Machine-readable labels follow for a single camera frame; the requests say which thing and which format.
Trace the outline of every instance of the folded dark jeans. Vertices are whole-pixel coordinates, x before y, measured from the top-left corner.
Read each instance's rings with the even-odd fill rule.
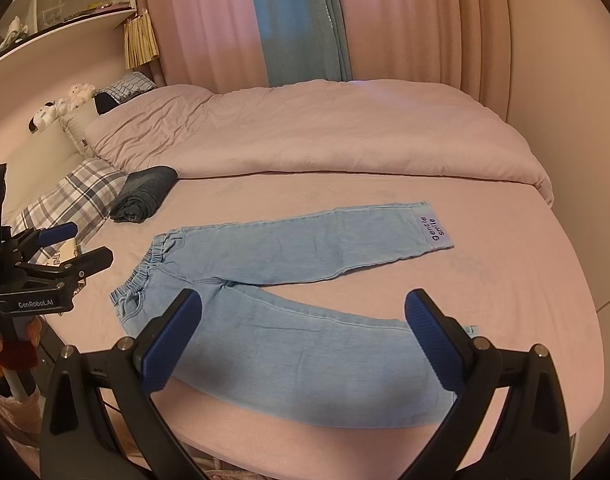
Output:
[[[130,173],[112,203],[110,218],[117,222],[140,223],[153,216],[176,180],[176,170],[167,166]]]

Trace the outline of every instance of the curtain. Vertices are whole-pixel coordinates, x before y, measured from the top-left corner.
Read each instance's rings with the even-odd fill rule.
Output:
[[[148,0],[169,84],[444,83],[505,119],[507,0]]]
[[[506,118],[507,0],[341,1],[354,78],[448,84]]]
[[[147,0],[168,84],[267,86],[253,0]]]
[[[254,0],[271,86],[351,79],[340,0]]]

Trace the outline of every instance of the light blue jeans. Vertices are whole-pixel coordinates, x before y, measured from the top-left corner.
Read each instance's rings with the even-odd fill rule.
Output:
[[[182,288],[196,290],[202,320],[174,376],[211,396],[309,424],[418,426],[442,420],[454,399],[406,323],[285,300],[259,285],[331,280],[451,246],[425,202],[181,228],[156,236],[111,298],[136,336]]]

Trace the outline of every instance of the screw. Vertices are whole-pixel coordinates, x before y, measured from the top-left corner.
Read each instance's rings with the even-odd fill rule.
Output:
[[[492,344],[489,342],[489,339],[487,339],[485,337],[475,337],[474,338],[474,346],[476,348],[478,348],[479,350],[489,350],[491,345]]]
[[[128,335],[126,335],[125,337],[121,337],[120,339],[118,339],[116,346],[118,347],[118,350],[129,350],[131,347],[134,346],[134,338],[129,337]]]
[[[547,347],[545,345],[541,345],[540,343],[534,345],[534,352],[536,352],[538,357],[547,357],[549,355],[549,350],[547,350]]]
[[[72,345],[63,346],[63,349],[60,351],[60,355],[63,357],[63,359],[69,359],[72,357],[72,355],[74,355],[74,350],[76,350],[76,347]]]

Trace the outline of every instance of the plush dog toy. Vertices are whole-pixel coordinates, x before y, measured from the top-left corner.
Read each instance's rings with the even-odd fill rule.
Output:
[[[67,92],[66,97],[60,97],[55,102],[45,103],[29,123],[29,130],[41,132],[57,118],[69,114],[79,106],[94,98],[96,87],[89,83],[75,84]]]
[[[51,123],[58,118],[58,111],[54,106],[54,103],[45,103],[40,109],[34,114],[34,117],[29,122],[29,130],[34,132],[41,132]]]

